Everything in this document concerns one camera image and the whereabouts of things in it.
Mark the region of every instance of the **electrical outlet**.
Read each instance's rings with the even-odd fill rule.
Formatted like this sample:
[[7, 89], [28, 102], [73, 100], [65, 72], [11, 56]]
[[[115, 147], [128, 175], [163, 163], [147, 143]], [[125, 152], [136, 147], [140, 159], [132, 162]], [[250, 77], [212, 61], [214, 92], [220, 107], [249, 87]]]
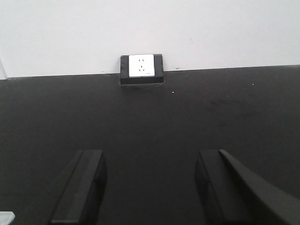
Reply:
[[155, 76], [154, 55], [129, 55], [129, 77]]

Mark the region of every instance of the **black floor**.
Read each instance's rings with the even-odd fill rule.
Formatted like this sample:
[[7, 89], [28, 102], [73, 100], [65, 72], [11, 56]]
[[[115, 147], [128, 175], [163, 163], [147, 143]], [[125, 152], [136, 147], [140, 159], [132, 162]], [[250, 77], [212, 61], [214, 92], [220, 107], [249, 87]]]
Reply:
[[0, 210], [26, 207], [79, 149], [105, 151], [102, 225], [205, 224], [196, 152], [225, 149], [300, 198], [300, 66], [0, 81]]

